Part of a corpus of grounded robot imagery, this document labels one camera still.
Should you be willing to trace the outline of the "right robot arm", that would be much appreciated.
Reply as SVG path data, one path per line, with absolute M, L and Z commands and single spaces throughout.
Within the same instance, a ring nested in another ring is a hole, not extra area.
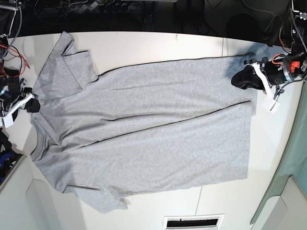
M 15 114 L 19 109 L 37 113 L 40 103 L 32 88 L 25 87 L 22 78 L 30 68 L 25 57 L 13 46 L 23 22 L 20 0 L 2 0 L 0 2 L 0 20 L 5 21 L 0 28 L 0 112 L 1 117 Z

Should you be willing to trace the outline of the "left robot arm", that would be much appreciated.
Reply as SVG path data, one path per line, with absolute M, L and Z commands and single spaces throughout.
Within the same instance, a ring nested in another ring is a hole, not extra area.
M 281 94 L 285 86 L 307 79 L 306 2 L 289 1 L 277 35 L 285 54 L 263 57 L 260 61 L 245 60 L 244 69 L 231 79 L 233 86 L 266 91 L 265 84 L 268 84 L 276 86 L 276 93 Z

